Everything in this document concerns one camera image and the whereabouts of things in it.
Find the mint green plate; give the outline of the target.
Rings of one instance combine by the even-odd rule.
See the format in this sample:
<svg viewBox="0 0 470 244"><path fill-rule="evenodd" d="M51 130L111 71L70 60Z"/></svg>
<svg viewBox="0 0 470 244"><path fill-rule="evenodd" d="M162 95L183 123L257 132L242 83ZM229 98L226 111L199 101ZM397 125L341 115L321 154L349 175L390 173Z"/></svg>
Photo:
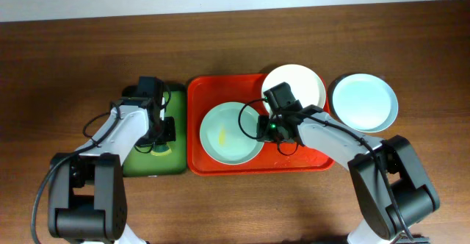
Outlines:
<svg viewBox="0 0 470 244"><path fill-rule="evenodd" d="M213 107L200 125L203 150L225 165L241 165L254 159L263 149L260 141L247 137L238 124L244 104L225 102Z"/></svg>

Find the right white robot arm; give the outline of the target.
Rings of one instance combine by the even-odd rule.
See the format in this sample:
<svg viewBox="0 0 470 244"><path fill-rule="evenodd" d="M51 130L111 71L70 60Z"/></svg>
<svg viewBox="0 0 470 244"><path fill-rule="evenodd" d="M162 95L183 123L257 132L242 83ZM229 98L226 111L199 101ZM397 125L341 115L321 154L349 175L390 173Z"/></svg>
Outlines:
<svg viewBox="0 0 470 244"><path fill-rule="evenodd" d="M319 107L261 115L256 139L295 143L349 171L364 219L346 236L324 243L426 243L409 228L437 211L440 198L414 147L404 137L373 137L345 126Z"/></svg>

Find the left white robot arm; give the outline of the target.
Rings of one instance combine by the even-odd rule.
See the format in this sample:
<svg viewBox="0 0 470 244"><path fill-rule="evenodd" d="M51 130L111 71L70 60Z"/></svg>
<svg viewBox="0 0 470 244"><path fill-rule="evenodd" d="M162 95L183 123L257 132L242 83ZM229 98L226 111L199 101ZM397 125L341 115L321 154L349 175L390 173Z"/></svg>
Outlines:
<svg viewBox="0 0 470 244"><path fill-rule="evenodd" d="M127 224L123 163L135 146L174 139L170 99L122 97L88 141L58 153L41 187L48 190L48 230L69 243L143 243Z"/></svg>

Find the yellow green sponge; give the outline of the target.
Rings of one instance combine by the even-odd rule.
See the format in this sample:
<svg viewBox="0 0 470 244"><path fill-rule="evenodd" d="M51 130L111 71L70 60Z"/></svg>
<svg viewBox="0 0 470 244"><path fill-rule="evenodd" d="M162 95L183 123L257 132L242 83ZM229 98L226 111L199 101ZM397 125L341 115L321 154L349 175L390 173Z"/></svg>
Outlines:
<svg viewBox="0 0 470 244"><path fill-rule="evenodd" d="M171 147L167 143L154 145L150 153L156 157L166 156L172 152Z"/></svg>

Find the light blue plate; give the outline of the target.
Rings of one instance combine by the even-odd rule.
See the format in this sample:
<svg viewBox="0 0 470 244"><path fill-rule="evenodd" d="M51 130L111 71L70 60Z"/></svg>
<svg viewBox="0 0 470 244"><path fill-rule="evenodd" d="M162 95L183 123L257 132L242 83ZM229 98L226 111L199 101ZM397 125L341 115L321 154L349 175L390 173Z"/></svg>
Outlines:
<svg viewBox="0 0 470 244"><path fill-rule="evenodd" d="M396 93L381 78L367 73L340 76L330 86L330 108L345 125L360 132L375 133L396 120Z"/></svg>

